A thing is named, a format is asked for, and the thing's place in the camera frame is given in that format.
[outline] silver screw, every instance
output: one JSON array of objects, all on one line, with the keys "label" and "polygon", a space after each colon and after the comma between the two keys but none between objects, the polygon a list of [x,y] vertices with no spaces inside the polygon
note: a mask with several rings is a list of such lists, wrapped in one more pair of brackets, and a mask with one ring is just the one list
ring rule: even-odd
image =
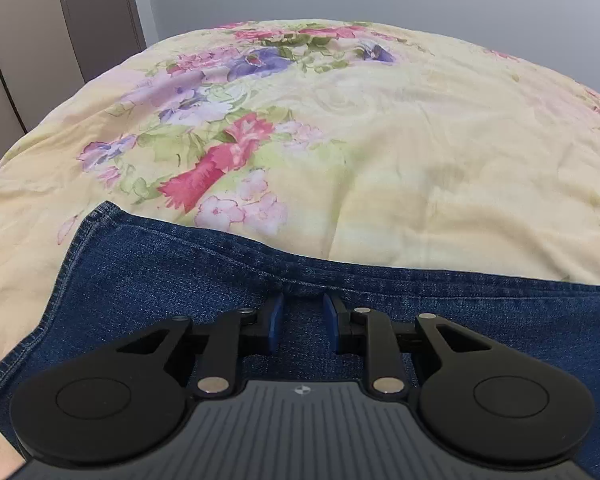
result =
[{"label": "silver screw", "polygon": [[374,381],[373,387],[383,394],[397,394],[404,390],[404,383],[395,377],[380,377]]},{"label": "silver screw", "polygon": [[229,387],[229,381],[223,377],[205,377],[198,381],[198,388],[207,394],[219,394]]}]

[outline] gray gripper base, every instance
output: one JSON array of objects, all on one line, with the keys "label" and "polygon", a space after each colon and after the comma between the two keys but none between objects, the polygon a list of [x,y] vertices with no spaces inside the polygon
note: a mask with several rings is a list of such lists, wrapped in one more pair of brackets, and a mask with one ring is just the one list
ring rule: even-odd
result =
[{"label": "gray gripper base", "polygon": [[430,441],[406,406],[373,400],[355,382],[267,381],[202,402],[176,437],[138,459],[97,470],[32,461],[12,478],[591,480],[573,462],[528,472],[463,462]]}]

